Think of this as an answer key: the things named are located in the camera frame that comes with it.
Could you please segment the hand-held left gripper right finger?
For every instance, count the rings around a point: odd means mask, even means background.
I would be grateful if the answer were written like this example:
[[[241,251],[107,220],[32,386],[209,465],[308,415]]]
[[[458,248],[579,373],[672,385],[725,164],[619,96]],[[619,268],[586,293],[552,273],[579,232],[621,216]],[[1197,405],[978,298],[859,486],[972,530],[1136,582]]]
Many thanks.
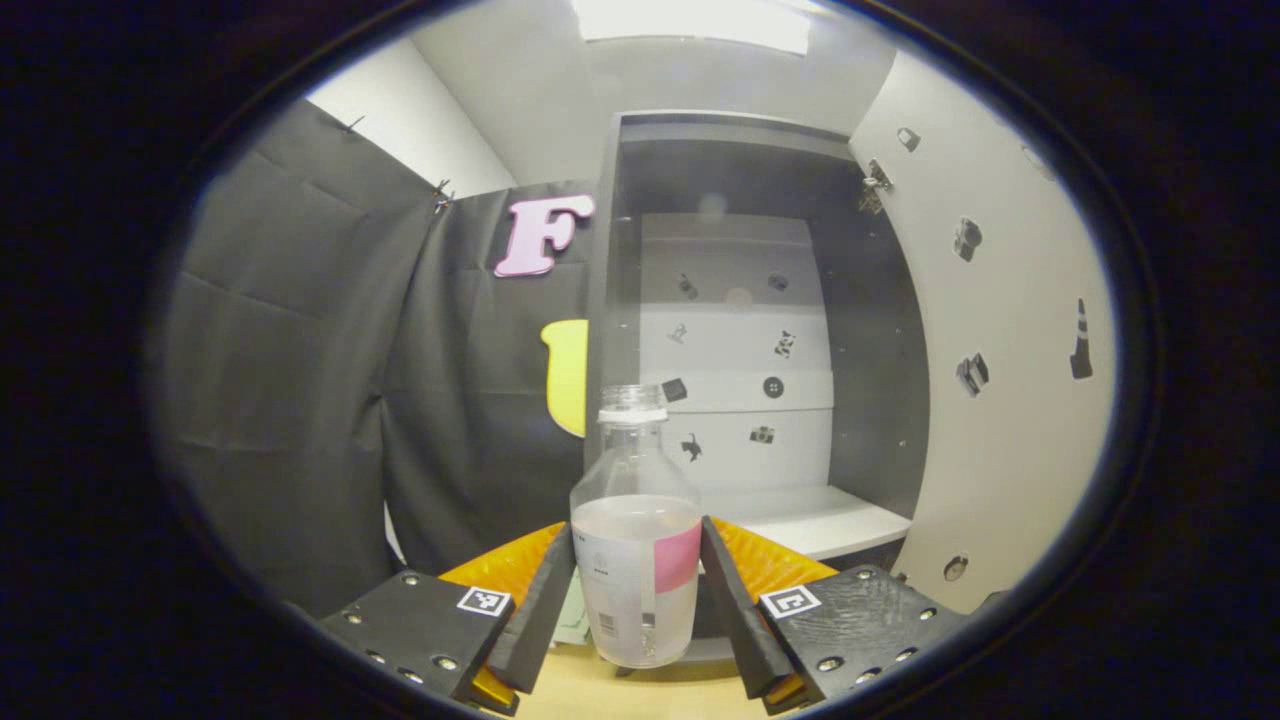
[[[865,694],[969,620],[874,564],[837,571],[718,518],[701,519],[700,564],[746,696],[771,715]]]

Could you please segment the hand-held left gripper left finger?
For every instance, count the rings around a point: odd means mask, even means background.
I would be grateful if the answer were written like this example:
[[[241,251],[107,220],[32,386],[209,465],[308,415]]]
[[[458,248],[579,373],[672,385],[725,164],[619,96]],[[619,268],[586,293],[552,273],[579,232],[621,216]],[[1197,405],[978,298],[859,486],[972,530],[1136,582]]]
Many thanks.
[[[402,685],[512,716],[536,685],[572,575],[571,529],[557,523],[440,577],[404,569],[320,625]]]

